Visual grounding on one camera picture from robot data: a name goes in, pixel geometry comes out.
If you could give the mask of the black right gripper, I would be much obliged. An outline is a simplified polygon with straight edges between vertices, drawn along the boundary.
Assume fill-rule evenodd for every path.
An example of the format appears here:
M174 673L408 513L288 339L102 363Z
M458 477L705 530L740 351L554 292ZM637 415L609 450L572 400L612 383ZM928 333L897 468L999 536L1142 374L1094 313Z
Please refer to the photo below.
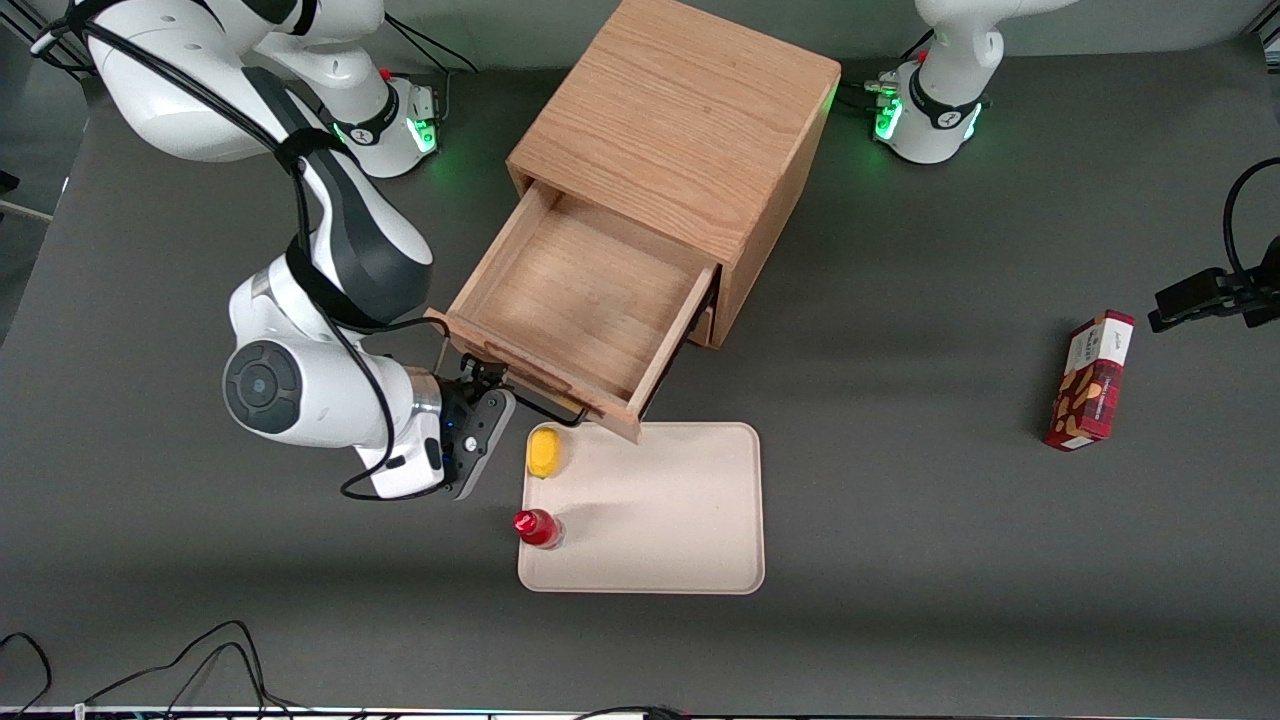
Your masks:
M439 379L440 459L447 492L470 492L483 459L483 441L472 427L474 406L468 393L485 393L485 401L511 401L504 387L506 364L474 354L461 356L461 380Z

